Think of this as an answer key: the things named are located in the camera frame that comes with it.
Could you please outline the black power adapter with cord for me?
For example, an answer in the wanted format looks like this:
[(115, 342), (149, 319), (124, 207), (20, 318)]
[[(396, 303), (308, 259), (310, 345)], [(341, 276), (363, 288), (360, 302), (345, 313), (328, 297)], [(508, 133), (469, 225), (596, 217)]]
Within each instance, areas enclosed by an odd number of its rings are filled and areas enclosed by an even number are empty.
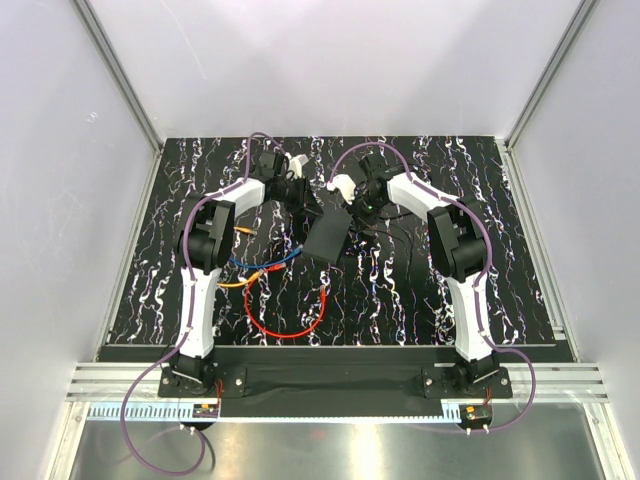
[[(386, 187), (387, 187), (388, 181), (393, 176), (395, 176), (396, 174), (400, 174), (400, 173), (404, 172), (404, 167), (402, 165), (397, 164), (397, 165), (394, 165), (394, 166), (389, 166), (383, 159), (381, 159), (379, 157), (374, 157), (372, 154), (363, 156), (358, 161), (358, 166), (362, 170), (362, 172), (364, 173), (365, 179), (363, 181), (361, 181), (359, 184), (356, 185), (355, 195), (356, 195), (356, 192), (359, 189), (361, 189), (362, 187), (366, 186), (367, 184), (385, 184)], [(350, 206), (351, 205), (348, 205), (347, 203), (344, 203), (344, 206), (346, 207), (346, 210), (350, 213)], [(405, 213), (395, 214), (395, 215), (392, 215), (392, 216), (384, 215), (383, 214), (383, 209), (381, 211), (381, 215), (379, 217), (379, 220), (377, 221), (377, 223), (375, 225), (377, 225), (380, 222), (391, 222), (392, 223), (393, 221), (400, 220), (401, 218), (404, 218), (404, 217), (407, 217), (407, 216), (411, 215), (410, 211), (407, 211)], [(354, 226), (354, 224), (353, 224), (353, 219), (352, 219), (352, 227), (351, 227), (351, 229), (354, 232), (358, 232), (358, 233), (364, 232), (365, 230), (374, 231), (374, 226), (375, 225), (367, 227), (367, 228), (356, 228)], [(412, 260), (413, 260), (414, 236), (412, 234), (410, 234), (408, 231), (406, 231), (405, 229), (401, 228), (400, 226), (398, 226), (396, 224), (392, 223), (391, 227), (395, 227), (406, 238), (406, 241), (404, 241), (403, 239), (399, 239), (399, 242), (403, 243), (405, 251), (406, 251), (407, 261), (406, 261), (406, 273), (405, 273), (404, 282), (408, 282), (409, 279), (410, 279), (410, 270), (411, 270), (411, 264), (412, 264)]]

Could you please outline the black network switch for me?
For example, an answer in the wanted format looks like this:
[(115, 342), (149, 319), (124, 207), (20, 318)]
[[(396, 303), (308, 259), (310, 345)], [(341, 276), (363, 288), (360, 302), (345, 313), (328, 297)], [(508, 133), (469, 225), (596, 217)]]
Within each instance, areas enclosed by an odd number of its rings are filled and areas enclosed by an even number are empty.
[(325, 212), (314, 221), (302, 247), (302, 256), (336, 264), (348, 236), (351, 220), (351, 215), (344, 209)]

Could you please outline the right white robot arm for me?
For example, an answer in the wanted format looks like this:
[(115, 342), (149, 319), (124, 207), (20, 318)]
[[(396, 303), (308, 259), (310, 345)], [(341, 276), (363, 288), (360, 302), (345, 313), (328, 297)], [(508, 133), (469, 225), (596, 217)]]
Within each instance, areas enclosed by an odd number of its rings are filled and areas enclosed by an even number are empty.
[(427, 223), (431, 262), (445, 278), (454, 312), (458, 360), (447, 377), (463, 395), (480, 395), (499, 370), (486, 300), (490, 243), (480, 203), (446, 194), (403, 166), (391, 167), (373, 155), (362, 157), (358, 165), (365, 182), (348, 194), (356, 224), (372, 223), (391, 203)]

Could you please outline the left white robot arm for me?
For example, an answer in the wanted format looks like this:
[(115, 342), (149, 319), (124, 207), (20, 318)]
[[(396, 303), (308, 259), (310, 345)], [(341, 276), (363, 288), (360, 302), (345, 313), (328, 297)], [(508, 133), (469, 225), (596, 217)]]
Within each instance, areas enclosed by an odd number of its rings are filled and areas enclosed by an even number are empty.
[(212, 331), (219, 277), (229, 262), (236, 217), (268, 201), (293, 214), (319, 216), (322, 210), (303, 167), (305, 154), (264, 152), (247, 176), (212, 193), (187, 196), (176, 230), (174, 248), (180, 267), (180, 328), (172, 355), (166, 359), (181, 384), (196, 396), (215, 386)]

